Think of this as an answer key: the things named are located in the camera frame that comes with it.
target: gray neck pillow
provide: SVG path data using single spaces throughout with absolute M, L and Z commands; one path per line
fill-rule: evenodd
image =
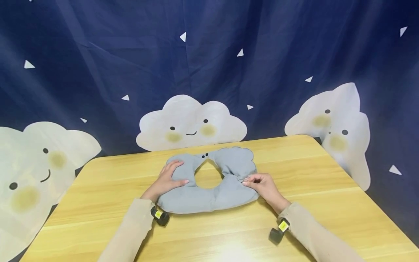
M 211 159 L 221 168 L 224 179 L 211 189 L 197 186 L 195 171 L 202 163 Z M 189 183 L 160 196 L 157 204 L 166 212 L 190 214 L 234 208 L 255 201 L 259 195 L 255 190 L 242 185 L 250 174 L 256 173 L 253 153 L 247 148 L 222 148 L 201 155 L 182 154 L 167 160 L 182 160 L 184 164 L 173 173 L 173 180 L 188 179 Z

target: fabric backdrop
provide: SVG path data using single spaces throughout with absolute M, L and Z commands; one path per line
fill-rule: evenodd
M 418 15 L 410 0 L 3 1 L 0 262 L 94 157 L 293 134 L 419 245 Z

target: cloud eye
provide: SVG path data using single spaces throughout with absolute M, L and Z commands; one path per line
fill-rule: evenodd
M 16 183 L 16 182 L 11 183 L 11 184 L 9 185 L 9 188 L 10 188 L 11 190 L 15 190 L 16 188 L 18 188 L 18 183 Z

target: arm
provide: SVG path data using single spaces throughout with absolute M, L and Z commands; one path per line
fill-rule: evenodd
M 153 217 L 151 200 L 136 198 L 122 219 L 122 223 L 102 252 L 98 262 L 133 262 L 148 231 Z
M 98 262 L 133 262 L 142 241 L 151 229 L 153 216 L 151 208 L 159 196 L 188 183 L 187 180 L 173 181 L 172 175 L 176 167 L 183 162 L 172 161 L 163 167 L 157 180 L 136 198 L 128 208 L 122 223 L 111 241 L 99 257 Z
M 350 246 L 320 225 L 306 209 L 285 199 L 269 174 L 250 175 L 243 184 L 255 189 L 279 214 L 279 219 L 288 220 L 290 233 L 317 262 L 364 261 Z

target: yellow label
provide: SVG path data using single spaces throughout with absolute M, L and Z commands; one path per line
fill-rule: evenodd
M 287 230 L 288 228 L 289 228 L 290 226 L 285 222 L 285 221 L 282 221 L 280 224 L 279 224 L 279 228 L 281 229 L 281 231 L 282 232 L 285 232 L 285 230 Z
M 156 211 L 155 216 L 157 217 L 157 219 L 160 219 L 160 217 L 161 217 L 161 212 L 157 210 L 157 211 Z

